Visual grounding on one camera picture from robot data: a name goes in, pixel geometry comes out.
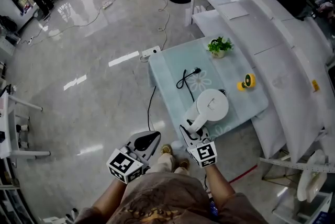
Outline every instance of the green plant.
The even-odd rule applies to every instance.
[[[208,51],[211,53],[217,53],[220,50],[228,51],[232,50],[233,46],[234,45],[231,43],[229,38],[225,40],[223,37],[218,37],[208,44]]]

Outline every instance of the red line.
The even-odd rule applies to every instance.
[[[252,170],[256,169],[257,166],[258,165],[256,164],[255,166],[251,167],[249,170],[245,171],[243,174],[239,175],[238,177],[235,177],[233,180],[229,181],[229,184],[235,182],[236,180],[239,180],[240,178],[244,177],[246,174],[249,174]]]

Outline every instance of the yellow and black toy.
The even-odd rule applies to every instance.
[[[252,73],[248,73],[245,76],[244,82],[237,82],[237,89],[239,91],[245,91],[246,88],[252,88],[256,86],[256,77]]]

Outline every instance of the glossy floor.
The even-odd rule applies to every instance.
[[[20,44],[8,67],[7,78],[17,86],[17,96],[44,108],[42,113],[29,111],[29,143],[32,149],[50,150],[51,156],[18,159],[15,169],[37,221],[90,206],[113,180],[105,164],[113,150],[131,134],[148,129],[153,91],[148,64],[138,56],[109,63],[162,46],[165,35],[158,27],[164,27],[168,13],[165,49],[202,36],[187,24],[190,4],[168,2],[159,11],[165,0],[116,0],[99,10],[105,1],[58,0],[48,22],[33,20],[27,26],[23,40],[41,34],[32,46]],[[205,0],[197,0],[198,9],[206,6]],[[65,30],[95,18],[86,27]],[[177,139],[159,91],[151,104],[150,125],[162,133],[161,144]],[[218,166],[228,180],[254,166],[261,155],[250,122],[220,137],[216,147]],[[204,171],[195,164],[191,175],[204,181]],[[283,187],[261,181],[261,175],[258,168],[233,186],[274,223],[271,211]]]

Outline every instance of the kettle handle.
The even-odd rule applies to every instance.
[[[204,114],[200,114],[193,124],[191,126],[187,127],[187,131],[192,133],[195,133],[198,131],[205,123],[207,122],[207,117]]]

